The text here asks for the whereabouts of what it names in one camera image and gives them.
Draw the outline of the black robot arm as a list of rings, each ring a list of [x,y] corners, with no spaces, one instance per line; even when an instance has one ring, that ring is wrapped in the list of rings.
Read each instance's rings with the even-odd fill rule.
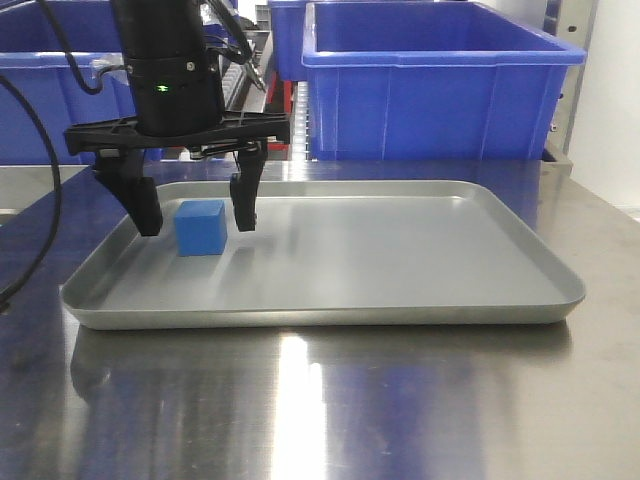
[[[197,157],[236,153],[230,197],[237,228],[246,232],[256,227],[268,140],[290,140],[286,113],[226,109],[218,58],[249,66],[253,54],[227,7],[220,1],[210,6],[236,47],[206,45],[197,1],[112,2],[136,114],[74,125],[65,132],[70,153],[94,153],[96,180],[143,236],[158,235],[163,225],[155,181],[143,173],[144,150],[185,147]]]

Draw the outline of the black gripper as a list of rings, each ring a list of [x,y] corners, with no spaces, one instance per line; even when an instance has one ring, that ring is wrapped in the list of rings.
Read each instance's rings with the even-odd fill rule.
[[[216,54],[158,59],[127,57],[134,116],[77,124],[64,132],[68,151],[96,153],[93,171],[126,210],[142,237],[157,236],[163,216],[156,184],[144,175],[145,148],[290,141],[287,114],[227,111]],[[238,153],[230,198],[239,232],[254,231],[256,199],[268,157],[266,142]]]

